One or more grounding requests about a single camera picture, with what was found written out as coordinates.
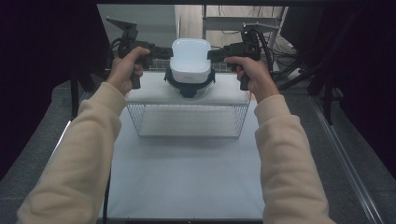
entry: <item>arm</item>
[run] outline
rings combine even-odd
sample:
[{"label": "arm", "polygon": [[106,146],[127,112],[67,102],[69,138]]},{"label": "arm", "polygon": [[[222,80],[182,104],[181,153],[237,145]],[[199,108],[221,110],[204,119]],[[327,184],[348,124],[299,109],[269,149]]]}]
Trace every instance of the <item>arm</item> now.
[{"label": "arm", "polygon": [[134,49],[113,62],[106,83],[83,101],[78,117],[64,133],[42,176],[18,211],[21,223],[93,223],[97,219],[120,132],[124,94],[132,88],[134,60],[146,49]]},{"label": "arm", "polygon": [[227,63],[242,65],[236,68],[238,78],[250,77],[248,88],[258,102],[263,222],[333,223],[304,129],[289,112],[265,65],[237,57],[228,58]]}]

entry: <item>person's left hand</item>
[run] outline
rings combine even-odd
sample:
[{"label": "person's left hand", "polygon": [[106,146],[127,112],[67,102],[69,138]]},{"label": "person's left hand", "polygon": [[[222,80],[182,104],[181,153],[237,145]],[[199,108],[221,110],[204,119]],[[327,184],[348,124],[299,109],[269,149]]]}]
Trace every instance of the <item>person's left hand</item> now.
[{"label": "person's left hand", "polygon": [[149,49],[137,47],[127,54],[123,59],[115,58],[111,66],[111,73],[106,82],[117,88],[122,95],[125,95],[132,89],[131,75],[135,73],[138,76],[143,75],[141,64],[134,62],[143,55],[149,54]]}]

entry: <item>beige sleeve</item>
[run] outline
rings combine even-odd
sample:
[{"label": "beige sleeve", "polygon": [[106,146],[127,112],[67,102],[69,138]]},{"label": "beige sleeve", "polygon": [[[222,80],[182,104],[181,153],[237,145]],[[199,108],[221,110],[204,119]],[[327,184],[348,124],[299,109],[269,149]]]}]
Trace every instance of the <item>beige sleeve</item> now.
[{"label": "beige sleeve", "polygon": [[282,95],[260,102],[256,143],[262,160],[263,223],[334,223],[300,119]]},{"label": "beige sleeve", "polygon": [[20,223],[94,223],[105,195],[122,94],[102,83],[83,101],[35,188],[18,211]]}]

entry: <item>hand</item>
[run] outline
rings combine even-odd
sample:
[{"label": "hand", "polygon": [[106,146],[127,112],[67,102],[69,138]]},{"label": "hand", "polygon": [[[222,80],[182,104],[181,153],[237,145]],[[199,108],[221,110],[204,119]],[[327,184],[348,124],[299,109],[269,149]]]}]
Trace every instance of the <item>hand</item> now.
[{"label": "hand", "polygon": [[149,54],[148,49],[137,47],[127,54],[123,59],[115,58],[111,66],[110,76],[107,78],[107,83],[117,88],[122,95],[125,95],[132,89],[131,75],[135,73],[138,76],[143,76],[143,67],[141,64],[134,62],[143,55]]},{"label": "hand", "polygon": [[238,64],[238,66],[236,66],[238,80],[240,80],[243,75],[250,77],[247,87],[256,96],[257,103],[269,96],[279,94],[279,90],[263,62],[256,62],[250,58],[242,57],[226,58],[225,62]]}]

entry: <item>gray carpet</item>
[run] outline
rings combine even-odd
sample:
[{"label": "gray carpet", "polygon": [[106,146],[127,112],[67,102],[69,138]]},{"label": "gray carpet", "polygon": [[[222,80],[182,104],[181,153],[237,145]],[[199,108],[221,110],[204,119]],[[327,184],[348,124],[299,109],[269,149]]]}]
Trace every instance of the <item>gray carpet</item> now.
[{"label": "gray carpet", "polygon": [[[330,203],[330,217],[337,223],[370,223],[349,184],[347,176],[318,121],[303,82],[286,91],[290,111],[298,115],[308,135],[312,154]],[[24,151],[0,182],[0,223],[15,223],[23,198],[35,186],[51,151],[71,115],[69,83],[55,88],[46,116],[37,127]],[[345,117],[338,103],[332,105],[334,129],[348,156],[370,190],[381,215],[396,223],[396,182],[357,130]]]}]

